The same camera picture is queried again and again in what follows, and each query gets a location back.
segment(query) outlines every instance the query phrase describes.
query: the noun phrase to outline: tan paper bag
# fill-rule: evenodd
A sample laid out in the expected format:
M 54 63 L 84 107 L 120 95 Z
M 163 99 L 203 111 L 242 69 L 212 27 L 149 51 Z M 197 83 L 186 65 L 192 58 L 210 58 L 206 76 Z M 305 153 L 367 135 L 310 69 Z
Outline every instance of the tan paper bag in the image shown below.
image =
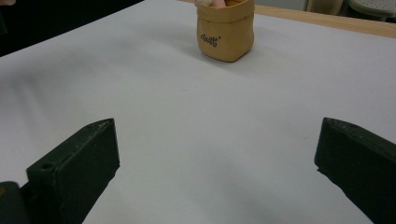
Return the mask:
M 198 6 L 198 46 L 211 58 L 235 62 L 253 46 L 254 0 L 225 3 L 223 8 Z

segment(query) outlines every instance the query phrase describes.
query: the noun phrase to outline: wooden table edge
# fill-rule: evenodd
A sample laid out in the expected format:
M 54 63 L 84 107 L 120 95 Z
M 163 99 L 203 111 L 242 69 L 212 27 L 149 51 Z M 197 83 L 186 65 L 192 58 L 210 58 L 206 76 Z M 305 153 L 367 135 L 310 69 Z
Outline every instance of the wooden table edge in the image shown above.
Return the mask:
M 177 0 L 193 3 L 193 0 Z M 255 13 L 292 21 L 302 21 L 337 29 L 396 38 L 396 24 L 383 21 L 367 21 L 355 18 L 324 15 L 279 7 L 256 5 Z

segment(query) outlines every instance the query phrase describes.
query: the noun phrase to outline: white table surface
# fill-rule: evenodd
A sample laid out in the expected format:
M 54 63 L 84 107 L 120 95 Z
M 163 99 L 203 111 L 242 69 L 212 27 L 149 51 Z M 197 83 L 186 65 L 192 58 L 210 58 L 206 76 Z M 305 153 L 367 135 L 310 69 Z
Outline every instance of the white table surface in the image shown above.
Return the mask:
M 222 63 L 195 28 L 146 0 L 0 58 L 0 181 L 114 118 L 121 168 L 85 223 L 371 223 L 314 156 L 324 117 L 396 142 L 396 39 L 256 15 Z

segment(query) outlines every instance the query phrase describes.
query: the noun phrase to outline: dark background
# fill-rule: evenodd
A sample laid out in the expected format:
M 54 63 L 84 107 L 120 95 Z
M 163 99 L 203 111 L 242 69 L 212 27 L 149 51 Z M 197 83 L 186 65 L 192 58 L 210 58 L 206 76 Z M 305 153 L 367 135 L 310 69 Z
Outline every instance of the dark background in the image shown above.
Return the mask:
M 71 31 L 142 1 L 17 0 L 12 7 L 1 6 L 0 17 L 3 17 L 7 33 L 0 33 L 0 57 Z

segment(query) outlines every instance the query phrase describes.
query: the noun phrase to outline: white paper sheet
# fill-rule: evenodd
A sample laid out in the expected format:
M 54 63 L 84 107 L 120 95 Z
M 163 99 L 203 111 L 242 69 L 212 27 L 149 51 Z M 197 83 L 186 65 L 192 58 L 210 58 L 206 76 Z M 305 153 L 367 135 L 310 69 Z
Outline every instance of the white paper sheet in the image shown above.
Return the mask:
M 114 118 L 121 168 L 85 223 L 371 223 L 314 156 L 324 117 L 396 142 L 396 40 L 256 15 L 222 63 L 195 27 L 146 0 L 0 58 L 0 181 Z

